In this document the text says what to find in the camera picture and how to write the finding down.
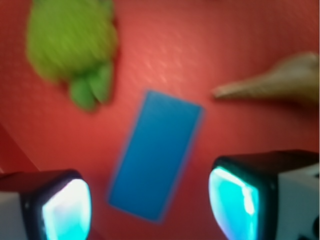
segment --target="white casing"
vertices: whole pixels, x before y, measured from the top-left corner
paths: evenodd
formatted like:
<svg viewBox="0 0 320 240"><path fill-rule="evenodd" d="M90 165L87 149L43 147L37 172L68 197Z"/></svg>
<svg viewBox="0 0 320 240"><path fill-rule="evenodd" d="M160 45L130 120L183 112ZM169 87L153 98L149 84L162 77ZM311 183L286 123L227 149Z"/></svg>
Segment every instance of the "white casing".
<svg viewBox="0 0 320 240"><path fill-rule="evenodd" d="M319 163L278 175L276 240L318 239L313 225L319 217Z"/></svg>
<svg viewBox="0 0 320 240"><path fill-rule="evenodd" d="M0 191L0 240L27 240L20 196Z"/></svg>

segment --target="green stuffed toy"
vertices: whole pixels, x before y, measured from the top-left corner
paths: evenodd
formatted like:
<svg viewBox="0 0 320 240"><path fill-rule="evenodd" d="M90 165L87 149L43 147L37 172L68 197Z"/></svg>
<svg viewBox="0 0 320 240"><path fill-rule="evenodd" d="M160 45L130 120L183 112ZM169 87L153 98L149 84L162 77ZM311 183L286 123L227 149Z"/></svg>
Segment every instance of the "green stuffed toy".
<svg viewBox="0 0 320 240"><path fill-rule="evenodd" d="M110 99L118 39L112 0L33 0L26 54L53 83L67 82L86 111Z"/></svg>

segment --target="blue card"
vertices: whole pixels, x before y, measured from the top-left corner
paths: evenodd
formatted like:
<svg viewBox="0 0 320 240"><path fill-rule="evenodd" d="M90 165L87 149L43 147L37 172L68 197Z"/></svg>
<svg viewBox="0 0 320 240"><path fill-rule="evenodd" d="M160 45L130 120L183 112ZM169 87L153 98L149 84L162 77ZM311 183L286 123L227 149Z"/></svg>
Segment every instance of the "blue card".
<svg viewBox="0 0 320 240"><path fill-rule="evenodd" d="M159 222L188 158L202 108L149 91L117 172L108 202Z"/></svg>

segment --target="red background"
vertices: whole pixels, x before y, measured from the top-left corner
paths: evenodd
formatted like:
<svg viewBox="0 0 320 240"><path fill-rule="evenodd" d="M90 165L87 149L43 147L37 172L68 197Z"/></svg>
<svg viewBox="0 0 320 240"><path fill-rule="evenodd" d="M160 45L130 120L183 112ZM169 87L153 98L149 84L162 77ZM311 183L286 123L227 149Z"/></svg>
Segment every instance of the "red background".
<svg viewBox="0 0 320 240"><path fill-rule="evenodd" d="M209 203L216 157L319 151L319 111L275 102L217 102L210 90L319 52L315 0L116 0L114 98L94 114L43 82L25 57L30 0L0 0L0 169L74 168L89 183L91 239L223 239ZM105 203L146 89L200 104L205 116L161 225Z"/></svg>

